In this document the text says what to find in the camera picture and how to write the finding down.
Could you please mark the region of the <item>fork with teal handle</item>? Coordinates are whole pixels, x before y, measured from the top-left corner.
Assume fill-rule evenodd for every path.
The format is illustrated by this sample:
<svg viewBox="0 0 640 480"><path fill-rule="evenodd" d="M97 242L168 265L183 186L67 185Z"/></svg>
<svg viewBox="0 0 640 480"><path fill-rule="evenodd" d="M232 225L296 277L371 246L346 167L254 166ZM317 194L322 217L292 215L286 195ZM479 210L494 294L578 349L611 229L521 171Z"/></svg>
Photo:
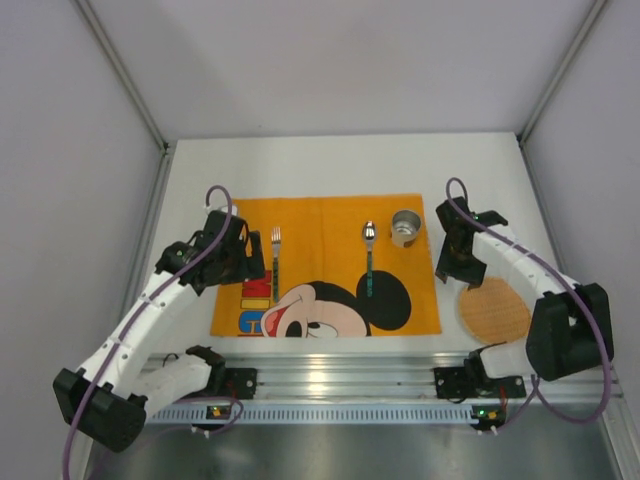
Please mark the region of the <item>fork with teal handle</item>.
<svg viewBox="0 0 640 480"><path fill-rule="evenodd" d="M271 232L271 247L272 247L272 287L273 287L273 300L275 303L280 301L280 287L279 287L279 256L282 244L281 228L275 226Z"/></svg>

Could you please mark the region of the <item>round woven wicker plate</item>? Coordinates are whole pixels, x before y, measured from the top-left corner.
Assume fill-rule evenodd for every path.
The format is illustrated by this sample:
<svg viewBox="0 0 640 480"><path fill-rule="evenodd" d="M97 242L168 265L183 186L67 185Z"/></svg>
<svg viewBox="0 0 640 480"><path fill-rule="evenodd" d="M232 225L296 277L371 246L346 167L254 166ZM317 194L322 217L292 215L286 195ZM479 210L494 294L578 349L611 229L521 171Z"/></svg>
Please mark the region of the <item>round woven wicker plate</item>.
<svg viewBox="0 0 640 480"><path fill-rule="evenodd" d="M477 288L463 288L458 296L458 313L468 333L485 345L523 339L531 323L525 302L498 277L486 277Z"/></svg>

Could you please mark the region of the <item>metal cup with beige sleeve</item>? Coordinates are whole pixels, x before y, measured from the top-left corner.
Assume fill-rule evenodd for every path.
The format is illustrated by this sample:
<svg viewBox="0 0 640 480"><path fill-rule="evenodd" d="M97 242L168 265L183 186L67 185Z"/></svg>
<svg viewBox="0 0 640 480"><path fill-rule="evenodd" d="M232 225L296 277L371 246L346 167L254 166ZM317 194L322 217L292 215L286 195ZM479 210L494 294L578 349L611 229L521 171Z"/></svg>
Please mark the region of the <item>metal cup with beige sleeve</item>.
<svg viewBox="0 0 640 480"><path fill-rule="evenodd" d="M403 209L394 213L391 220L391 241L400 248L411 247L422 228L421 217L412 210Z"/></svg>

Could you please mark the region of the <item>orange cartoon mouse placemat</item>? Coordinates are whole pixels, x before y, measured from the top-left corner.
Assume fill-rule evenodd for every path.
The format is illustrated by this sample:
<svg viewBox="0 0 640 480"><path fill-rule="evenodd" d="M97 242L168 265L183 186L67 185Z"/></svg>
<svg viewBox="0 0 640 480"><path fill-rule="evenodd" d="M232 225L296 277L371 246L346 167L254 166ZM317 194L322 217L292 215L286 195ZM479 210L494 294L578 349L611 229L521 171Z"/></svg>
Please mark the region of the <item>orange cartoon mouse placemat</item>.
<svg viewBox="0 0 640 480"><path fill-rule="evenodd" d="M265 277L222 286L210 332L220 337L369 337L438 335L428 235L400 248L391 220L403 209L424 214L417 193L381 196L236 200L249 227L261 234ZM366 293L362 228L377 227L373 296ZM281 228L280 301L273 300L271 232Z"/></svg>

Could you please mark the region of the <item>spoon with teal handle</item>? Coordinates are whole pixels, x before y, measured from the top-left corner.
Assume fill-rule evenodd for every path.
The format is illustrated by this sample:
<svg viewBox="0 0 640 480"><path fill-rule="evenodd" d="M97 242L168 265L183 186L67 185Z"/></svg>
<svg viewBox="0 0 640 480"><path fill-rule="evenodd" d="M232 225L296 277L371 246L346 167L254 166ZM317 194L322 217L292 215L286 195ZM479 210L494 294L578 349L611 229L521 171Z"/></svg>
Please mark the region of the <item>spoon with teal handle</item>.
<svg viewBox="0 0 640 480"><path fill-rule="evenodd" d="M362 228L362 239L366 246L366 293L369 298L373 296L373 249L377 239L377 227L372 220L365 222Z"/></svg>

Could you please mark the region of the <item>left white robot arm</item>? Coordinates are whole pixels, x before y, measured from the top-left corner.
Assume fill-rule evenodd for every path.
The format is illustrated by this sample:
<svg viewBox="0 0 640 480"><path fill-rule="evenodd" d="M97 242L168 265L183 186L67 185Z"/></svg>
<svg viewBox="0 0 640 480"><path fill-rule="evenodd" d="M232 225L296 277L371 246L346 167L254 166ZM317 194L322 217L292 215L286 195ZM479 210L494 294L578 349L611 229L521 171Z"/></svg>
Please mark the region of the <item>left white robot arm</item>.
<svg viewBox="0 0 640 480"><path fill-rule="evenodd" d="M155 373L145 375L143 367L205 289L264 275L260 232L236 215L210 212L189 241L163 251L144 291L103 345L76 370L63 369L55 377L65 422L119 453L163 408L188 395L217 394L225 386L226 361L208 347L190 347Z"/></svg>

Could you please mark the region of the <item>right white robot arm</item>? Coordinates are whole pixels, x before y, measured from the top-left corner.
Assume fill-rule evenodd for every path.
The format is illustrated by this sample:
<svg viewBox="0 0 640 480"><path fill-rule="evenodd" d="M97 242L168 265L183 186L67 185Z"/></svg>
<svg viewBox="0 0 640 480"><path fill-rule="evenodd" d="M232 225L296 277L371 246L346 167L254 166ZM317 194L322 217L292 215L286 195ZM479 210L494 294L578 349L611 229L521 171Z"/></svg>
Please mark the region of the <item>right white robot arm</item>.
<svg viewBox="0 0 640 480"><path fill-rule="evenodd" d="M462 197L436 209L445 232L435 269L447 282L481 287L489 275L503 280L531 314L525 337L493 341L465 360L479 383L513 376L535 375L555 381L614 358L607 292L597 283L581 284L559 273L521 245L499 213L473 213Z"/></svg>

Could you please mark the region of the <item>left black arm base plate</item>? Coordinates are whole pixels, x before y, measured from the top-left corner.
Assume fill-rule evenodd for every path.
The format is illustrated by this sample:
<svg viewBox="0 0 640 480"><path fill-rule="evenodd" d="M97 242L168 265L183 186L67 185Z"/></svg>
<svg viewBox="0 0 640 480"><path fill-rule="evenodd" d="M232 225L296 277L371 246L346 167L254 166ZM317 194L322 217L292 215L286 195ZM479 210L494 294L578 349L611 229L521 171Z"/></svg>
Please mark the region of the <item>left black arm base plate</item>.
<svg viewBox="0 0 640 480"><path fill-rule="evenodd" d="M258 371L254 368L226 368L213 372L197 395L200 397L233 397L251 400L257 389Z"/></svg>

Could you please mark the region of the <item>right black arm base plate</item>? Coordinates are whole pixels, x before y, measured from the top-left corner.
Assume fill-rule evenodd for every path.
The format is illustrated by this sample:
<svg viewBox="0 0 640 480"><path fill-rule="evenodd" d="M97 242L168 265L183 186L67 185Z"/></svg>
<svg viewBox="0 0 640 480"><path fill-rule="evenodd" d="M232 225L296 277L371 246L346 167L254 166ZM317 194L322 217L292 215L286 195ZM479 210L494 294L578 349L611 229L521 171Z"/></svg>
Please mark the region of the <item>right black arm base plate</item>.
<svg viewBox="0 0 640 480"><path fill-rule="evenodd" d="M526 397L522 377L480 379L464 367L436 367L433 369L436 396L441 400L462 403L470 399L520 399Z"/></svg>

